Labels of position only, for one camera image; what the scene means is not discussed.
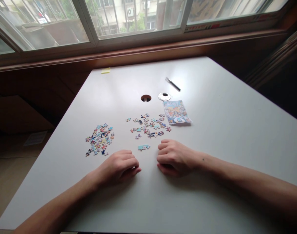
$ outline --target table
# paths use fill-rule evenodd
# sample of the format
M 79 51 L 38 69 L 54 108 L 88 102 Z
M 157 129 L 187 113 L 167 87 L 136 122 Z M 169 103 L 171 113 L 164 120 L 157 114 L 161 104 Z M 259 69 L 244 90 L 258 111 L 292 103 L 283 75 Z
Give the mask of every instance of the table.
M 181 88 L 165 81 L 168 76 Z M 157 96 L 183 100 L 190 126 L 135 140 L 130 129 L 148 112 L 164 113 Z M 152 100 L 142 102 L 142 95 Z M 157 145 L 176 139 L 220 159 L 297 185 L 297 120 L 209 58 L 191 58 L 93 70 L 0 218 L 15 229 L 106 157 L 85 157 L 85 138 L 99 124 L 114 127 L 109 153 L 131 149 L 142 172 L 128 183 L 94 195 L 68 231 L 121 233 L 269 233 L 268 218 L 223 186 L 201 175 L 165 177 L 156 167 Z M 149 144 L 149 150 L 137 150 Z

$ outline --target black pen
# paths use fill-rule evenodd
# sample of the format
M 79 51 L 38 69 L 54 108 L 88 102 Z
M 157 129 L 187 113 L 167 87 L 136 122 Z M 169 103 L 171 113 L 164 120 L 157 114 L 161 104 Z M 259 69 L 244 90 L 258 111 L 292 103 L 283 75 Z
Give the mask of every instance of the black pen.
M 176 86 L 168 77 L 166 77 L 166 80 L 170 83 L 170 84 L 172 84 L 179 92 L 181 91 L 181 89 L 178 87 L 178 86 Z

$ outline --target right hand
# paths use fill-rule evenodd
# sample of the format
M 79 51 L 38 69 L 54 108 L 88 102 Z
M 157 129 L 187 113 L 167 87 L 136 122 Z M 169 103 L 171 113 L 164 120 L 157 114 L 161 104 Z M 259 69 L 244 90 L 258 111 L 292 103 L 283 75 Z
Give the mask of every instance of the right hand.
M 113 153 L 88 175 L 98 188 L 124 182 L 140 171 L 139 161 L 132 154 L 132 151 L 123 149 Z
M 168 176 L 181 177 L 191 173 L 197 167 L 199 154 L 185 145 L 164 139 L 158 145 L 157 166 L 162 173 Z

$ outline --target wooden floor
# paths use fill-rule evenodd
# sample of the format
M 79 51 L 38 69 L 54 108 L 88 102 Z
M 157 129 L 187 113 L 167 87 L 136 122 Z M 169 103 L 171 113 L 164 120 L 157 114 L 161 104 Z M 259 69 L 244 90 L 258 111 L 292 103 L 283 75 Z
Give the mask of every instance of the wooden floor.
M 51 133 L 47 133 L 41 144 L 23 146 L 29 134 L 0 137 L 0 217 L 25 176 L 44 148 Z M 0 230 L 0 234 L 11 233 Z

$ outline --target left hand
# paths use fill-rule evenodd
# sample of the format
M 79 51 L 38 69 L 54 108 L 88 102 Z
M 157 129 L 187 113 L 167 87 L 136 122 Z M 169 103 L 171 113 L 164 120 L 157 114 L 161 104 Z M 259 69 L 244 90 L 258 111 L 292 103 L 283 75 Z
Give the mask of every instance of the left hand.
M 131 150 L 120 150 L 108 157 L 88 176 L 96 187 L 109 186 L 124 182 L 141 171 L 139 161 Z

